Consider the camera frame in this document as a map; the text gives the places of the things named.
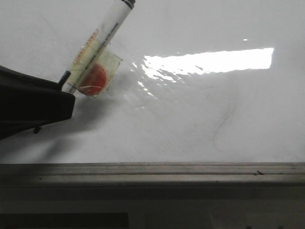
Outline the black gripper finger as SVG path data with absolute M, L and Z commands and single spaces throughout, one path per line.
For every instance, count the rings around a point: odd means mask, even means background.
M 0 68 L 0 137 L 68 120 L 72 117 L 75 96 L 62 91 L 70 76 L 66 71 L 53 82 Z

